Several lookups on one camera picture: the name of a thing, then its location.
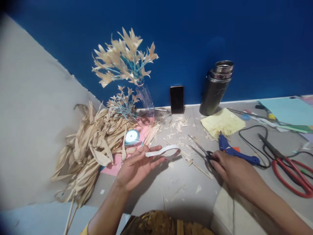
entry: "thermos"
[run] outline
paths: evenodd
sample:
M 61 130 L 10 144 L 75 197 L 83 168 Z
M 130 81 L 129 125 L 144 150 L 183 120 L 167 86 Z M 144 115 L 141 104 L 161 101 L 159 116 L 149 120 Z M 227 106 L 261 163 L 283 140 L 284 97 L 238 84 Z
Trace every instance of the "thermos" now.
M 217 62 L 215 67 L 207 73 L 199 110 L 202 115 L 214 114 L 231 81 L 233 70 L 234 63 L 223 60 Z

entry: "glue gun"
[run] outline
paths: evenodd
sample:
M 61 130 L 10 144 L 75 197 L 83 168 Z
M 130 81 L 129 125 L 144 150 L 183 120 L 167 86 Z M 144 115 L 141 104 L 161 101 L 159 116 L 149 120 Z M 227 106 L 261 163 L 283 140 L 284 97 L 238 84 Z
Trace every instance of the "glue gun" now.
M 236 157 L 240 157 L 247 162 L 249 162 L 251 165 L 259 165 L 260 164 L 260 159 L 257 158 L 256 156 L 248 156 L 244 155 L 236 150 L 234 150 L 228 143 L 226 137 L 220 132 L 220 135 L 218 137 L 218 145 L 219 145 L 219 150 L 232 155 Z

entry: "wire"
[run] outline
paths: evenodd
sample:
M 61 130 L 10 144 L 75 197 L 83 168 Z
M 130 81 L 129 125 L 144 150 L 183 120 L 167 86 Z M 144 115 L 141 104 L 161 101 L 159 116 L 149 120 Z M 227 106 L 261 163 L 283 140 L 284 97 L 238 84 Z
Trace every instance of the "wire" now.
M 239 136 L 246 142 L 246 144 L 248 144 L 249 146 L 253 147 L 254 149 L 256 149 L 257 151 L 259 151 L 260 153 L 262 153 L 262 154 L 266 157 L 266 159 L 267 159 L 268 162 L 269 162 L 269 165 L 268 165 L 268 166 L 264 166 L 264 165 L 259 164 L 258 166 L 259 166 L 259 167 L 262 167 L 262 168 L 264 168 L 264 169 L 267 169 L 267 168 L 269 168 L 269 167 L 272 165 L 270 159 L 274 161 L 275 158 L 273 158 L 273 157 L 266 151 L 266 149 L 265 149 L 266 145 L 263 144 L 262 149 L 263 149 L 264 152 L 262 152 L 262 151 L 260 151 L 257 147 L 255 147 L 253 144 L 251 144 L 249 141 L 247 141 L 247 140 L 242 136 L 242 134 L 241 134 L 242 131 L 246 131 L 246 130 L 249 130 L 249 129 L 254 128 L 254 127 L 261 127 L 261 128 L 263 128 L 263 129 L 265 130 L 265 137 L 264 137 L 264 138 L 267 140 L 267 137 L 268 137 L 268 129 L 267 129 L 266 127 L 264 127 L 264 126 L 261 126 L 261 125 L 255 125 L 255 126 L 252 126 L 252 127 L 248 127 L 248 128 L 242 129 L 242 130 L 240 130 L 238 133 L 239 133 Z M 300 151 L 300 152 L 295 153 L 294 155 L 287 156 L 287 157 L 288 157 L 288 158 L 292 158 L 292 157 L 295 157 L 295 156 L 299 155 L 300 153 L 306 153 L 306 154 L 309 154 L 310 156 L 313 157 L 313 154 L 312 154 L 312 153 L 309 153 L 309 152 L 306 152 L 306 151 Z M 284 163 L 287 167 L 292 168 L 292 167 L 291 167 L 289 164 L 287 164 L 286 162 L 283 161 L 283 163 Z M 313 179 L 312 176 L 310 176 L 309 174 L 307 174 L 307 173 L 305 173 L 305 172 L 303 172 L 303 171 L 302 171 L 302 174 L 304 174 L 304 175 L 306 175 L 307 177 Z
M 271 165 L 272 165 L 270 159 L 274 160 L 274 158 L 272 158 L 272 157 L 266 152 L 266 150 L 265 150 L 265 144 L 263 144 L 263 151 L 265 152 L 265 153 L 264 153 L 264 152 L 262 152 L 261 150 L 259 150 L 257 147 L 255 147 L 252 143 L 250 143 L 249 141 L 247 141 L 247 140 L 242 136 L 242 134 L 241 134 L 242 131 L 246 131 L 246 130 L 249 130 L 249 129 L 255 128 L 255 127 L 261 127 L 261 128 L 263 128 L 263 129 L 265 130 L 265 137 L 264 137 L 264 138 L 267 139 L 267 136 L 268 136 L 268 129 L 267 129 L 266 127 L 264 127 L 264 126 L 261 126 L 261 125 L 255 125 L 255 126 L 252 126 L 252 127 L 248 127 L 248 128 L 242 129 L 242 130 L 240 130 L 240 131 L 238 132 L 238 134 L 239 134 L 240 138 L 242 138 L 243 141 L 245 141 L 245 143 L 246 143 L 247 145 L 249 145 L 249 146 L 251 146 L 252 148 L 256 149 L 257 151 L 259 151 L 260 153 L 262 153 L 262 154 L 266 157 L 266 159 L 268 160 L 269 165 L 268 165 L 268 166 L 265 166 L 265 165 L 259 164 L 258 166 L 259 166 L 259 167 L 262 167 L 262 168 L 264 168 L 264 169 L 267 169 L 267 168 L 271 167 Z

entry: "red scissors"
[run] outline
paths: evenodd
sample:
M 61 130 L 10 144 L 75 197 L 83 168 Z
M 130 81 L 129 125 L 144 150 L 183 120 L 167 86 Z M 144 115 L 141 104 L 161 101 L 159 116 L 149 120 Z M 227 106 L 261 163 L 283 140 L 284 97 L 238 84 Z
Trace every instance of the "red scissors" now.
M 272 161 L 273 171 L 276 175 L 276 177 L 292 192 L 294 192 L 296 195 L 300 197 L 305 198 L 312 198 L 313 197 L 313 185 L 307 180 L 307 178 L 304 177 L 303 173 L 299 170 L 299 168 L 296 165 L 301 166 L 302 168 L 310 171 L 313 173 L 313 170 L 308 167 L 307 165 L 304 165 L 301 162 L 298 162 L 296 160 L 290 160 L 289 158 L 283 156 L 277 149 L 273 147 L 262 135 L 258 134 L 259 138 L 263 141 L 264 145 L 271 151 L 271 153 L 274 155 L 275 160 Z M 284 170 L 284 172 L 289 176 L 289 178 L 302 187 L 305 191 L 305 194 L 302 192 L 299 192 L 292 186 L 290 186 L 284 178 L 280 175 L 277 164 Z

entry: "tape roll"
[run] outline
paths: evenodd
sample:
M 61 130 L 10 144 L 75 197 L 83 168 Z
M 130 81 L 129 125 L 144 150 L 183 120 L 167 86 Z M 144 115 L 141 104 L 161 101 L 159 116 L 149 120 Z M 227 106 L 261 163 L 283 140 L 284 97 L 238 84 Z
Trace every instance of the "tape roll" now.
M 177 157 L 180 154 L 180 148 L 177 145 L 169 145 L 166 146 L 164 148 L 162 148 L 159 151 L 154 151 L 154 152 L 147 152 L 146 153 L 146 157 L 153 157 L 153 156 L 157 156 L 157 155 L 163 155 L 165 152 L 172 150 L 172 149 L 176 149 L 176 152 L 170 156 L 164 156 L 166 159 L 168 160 L 172 160 L 173 158 Z
M 125 136 L 125 145 L 135 145 L 140 142 L 139 132 L 137 130 L 130 130 Z

